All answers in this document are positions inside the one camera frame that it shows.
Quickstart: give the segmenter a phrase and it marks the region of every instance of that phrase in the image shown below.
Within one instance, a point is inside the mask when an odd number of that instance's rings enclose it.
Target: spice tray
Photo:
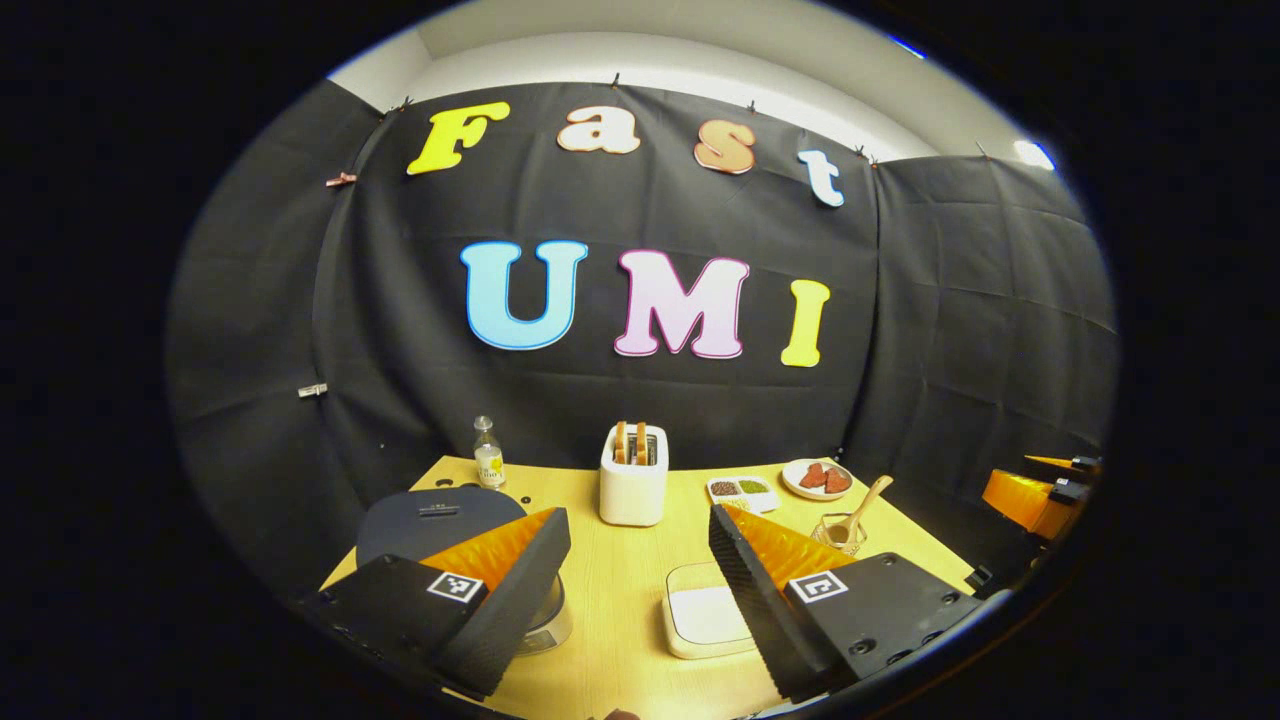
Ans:
[[[707,482],[707,495],[716,505],[733,505],[756,515],[777,510],[781,505],[778,493],[756,475],[712,478]]]

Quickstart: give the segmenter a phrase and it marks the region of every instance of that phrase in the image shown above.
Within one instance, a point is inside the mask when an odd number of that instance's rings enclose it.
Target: black fabric curtain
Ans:
[[[457,167],[406,174],[435,113],[495,101],[509,117],[460,145]],[[640,147],[557,146],[566,115],[593,105],[631,111]],[[751,170],[699,167],[709,119],[754,131]],[[801,150],[840,168],[842,206],[814,196]],[[325,187],[339,172],[358,179]],[[460,252],[494,240],[522,251],[522,319],[547,302],[536,247],[589,247],[554,345],[506,351],[471,332]],[[664,251],[686,291],[713,258],[748,263],[741,356],[618,355],[632,249]],[[795,279],[831,288],[814,368],[780,360]],[[924,488],[942,507],[975,502],[1021,452],[1096,451],[1119,361],[1101,255],[1052,173],[980,158],[872,168],[749,109],[626,86],[489,88],[380,118],[325,82],[228,173],[175,288],[169,387],[188,470],[284,596],[324,579],[371,502],[468,455],[475,415],[494,418],[508,462],[594,468],[613,423],[646,420],[676,469],[842,452],[859,477],[891,473],[891,493]]]

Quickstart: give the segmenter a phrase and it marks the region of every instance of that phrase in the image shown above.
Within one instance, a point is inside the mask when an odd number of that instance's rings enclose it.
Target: sliced meat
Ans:
[[[840,474],[840,470],[832,468],[827,470],[827,495],[836,492],[845,492],[846,489],[854,487],[852,480]]]
[[[827,475],[823,474],[822,465],[818,462],[809,465],[809,471],[800,480],[803,488],[820,488],[824,484],[827,484]]]

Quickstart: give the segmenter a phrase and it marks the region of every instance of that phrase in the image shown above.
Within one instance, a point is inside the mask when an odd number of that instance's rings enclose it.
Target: glass bottle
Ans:
[[[476,429],[474,450],[480,484],[489,489],[498,489],[507,484],[507,474],[502,469],[502,446],[498,445],[498,438],[493,434],[493,420],[488,415],[480,415],[474,427]]]

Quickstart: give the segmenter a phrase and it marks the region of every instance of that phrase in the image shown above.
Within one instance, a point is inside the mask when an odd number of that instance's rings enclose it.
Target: pink letter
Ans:
[[[716,258],[703,266],[694,290],[685,292],[666,252],[628,250],[618,264],[631,274],[631,302],[627,306],[627,332],[613,341],[618,355],[643,357],[658,351],[650,334],[650,316],[658,319],[667,348],[680,352],[694,332],[698,319],[703,332],[691,348],[699,357],[727,360],[742,354],[737,341],[737,301],[742,281],[751,273],[741,260]]]

